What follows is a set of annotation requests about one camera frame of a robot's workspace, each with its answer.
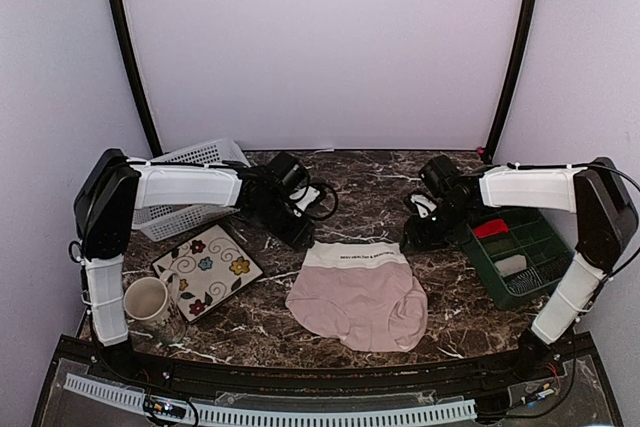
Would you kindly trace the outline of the pink white underwear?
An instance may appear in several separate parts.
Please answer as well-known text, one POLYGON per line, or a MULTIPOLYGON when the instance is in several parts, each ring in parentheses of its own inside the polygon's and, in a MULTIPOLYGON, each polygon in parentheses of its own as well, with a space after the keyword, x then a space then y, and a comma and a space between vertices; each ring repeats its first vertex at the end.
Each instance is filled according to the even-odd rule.
POLYGON ((360 352, 408 352, 428 300, 397 243, 315 242, 285 305, 308 331, 360 352))

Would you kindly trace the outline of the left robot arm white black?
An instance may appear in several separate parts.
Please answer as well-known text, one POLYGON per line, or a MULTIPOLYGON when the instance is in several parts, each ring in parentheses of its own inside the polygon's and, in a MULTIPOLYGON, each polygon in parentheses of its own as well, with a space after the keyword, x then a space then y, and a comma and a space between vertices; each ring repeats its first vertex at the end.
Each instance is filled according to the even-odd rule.
POLYGON ((311 182, 294 156, 281 152, 268 164, 206 164, 136 160, 106 150, 73 203, 77 238, 69 247, 81 266, 82 298, 91 314, 96 356, 120 383, 141 374, 125 320, 122 270, 134 213, 161 205, 213 205, 251 216, 273 236, 300 249, 317 218, 294 193, 311 182))

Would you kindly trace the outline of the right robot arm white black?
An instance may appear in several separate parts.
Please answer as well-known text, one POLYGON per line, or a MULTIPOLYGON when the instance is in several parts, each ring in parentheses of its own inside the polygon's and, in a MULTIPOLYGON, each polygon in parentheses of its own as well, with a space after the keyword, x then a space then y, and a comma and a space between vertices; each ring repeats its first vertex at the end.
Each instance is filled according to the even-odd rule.
POLYGON ((629 193, 637 181, 608 157, 464 172, 441 155, 419 177, 424 190, 405 200, 403 248, 427 252, 458 243, 500 310, 545 298, 510 360, 517 379, 534 379, 554 345, 636 259, 627 250, 639 232, 629 193))

